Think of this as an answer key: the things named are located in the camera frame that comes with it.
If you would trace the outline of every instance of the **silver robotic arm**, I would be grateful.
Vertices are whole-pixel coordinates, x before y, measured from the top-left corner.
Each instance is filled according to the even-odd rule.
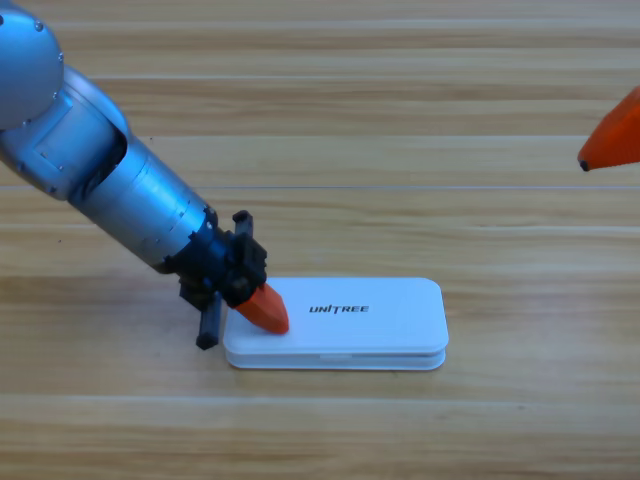
[[[251,215],[239,212],[235,232],[223,232],[216,212],[136,138],[118,106],[64,64],[53,31],[2,0],[0,160],[157,272],[177,274],[180,295],[201,312],[200,348],[218,342],[221,301],[266,330],[288,330]]]

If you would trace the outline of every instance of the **white box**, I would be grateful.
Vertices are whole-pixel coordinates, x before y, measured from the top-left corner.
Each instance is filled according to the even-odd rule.
[[[440,287],[424,278],[270,278],[289,313],[271,334],[229,310],[223,345],[238,368],[432,370],[449,333]]]

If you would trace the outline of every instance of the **unitree logo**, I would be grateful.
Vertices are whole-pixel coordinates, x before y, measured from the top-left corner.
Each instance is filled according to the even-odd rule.
[[[357,307],[343,307],[343,306],[335,306],[329,305],[327,307],[310,307],[309,313],[333,313],[337,315],[338,313],[350,312],[350,313],[367,313],[369,311],[369,306],[357,306]]]

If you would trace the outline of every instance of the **orange object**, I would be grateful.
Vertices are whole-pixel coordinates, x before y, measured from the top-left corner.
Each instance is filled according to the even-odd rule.
[[[640,162],[640,87],[602,119],[578,161],[585,172]]]
[[[271,333],[289,331],[289,315],[282,297],[268,284],[258,287],[251,298],[235,308],[254,325]]]

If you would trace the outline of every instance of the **wooden plank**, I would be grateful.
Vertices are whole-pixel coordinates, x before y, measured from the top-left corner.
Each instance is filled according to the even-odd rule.
[[[573,21],[517,27],[363,22],[56,29],[67,63],[92,76],[420,75],[425,81],[493,82],[504,88],[511,81],[531,87],[559,84],[576,91],[637,79],[637,33],[635,26]]]
[[[271,275],[436,280],[452,339],[445,366],[427,377],[230,369],[220,350],[194,347],[197,312],[178,298],[175,278],[156,274],[95,227],[65,225],[68,212],[49,215],[60,225],[41,227],[27,223],[39,213],[25,213],[22,224],[14,217],[0,227],[3,392],[322,398],[339,392],[589,405],[640,398],[633,191],[206,196],[219,199],[227,227],[240,208],[256,215]]]
[[[616,19],[638,14],[628,0],[21,0],[49,21],[344,21],[388,19]]]
[[[461,98],[449,85],[380,77],[96,83],[143,136],[588,135],[616,103],[527,88],[477,87]]]
[[[583,173],[579,136],[140,138],[194,188],[640,185],[637,165]],[[0,168],[0,186],[25,185]]]
[[[597,234],[598,228],[630,232],[640,226],[637,188],[202,188],[197,193],[218,211],[223,228],[232,228],[232,215],[246,209],[256,218],[257,232],[264,229],[278,240],[305,232],[329,240],[336,229],[346,235],[380,229],[386,235],[400,228],[400,236],[414,224],[487,234],[507,228],[533,233],[592,228]],[[0,227],[49,226],[93,228],[73,207],[35,189],[0,189]]]
[[[56,396],[0,407],[0,474],[19,480],[640,474],[632,407]]]

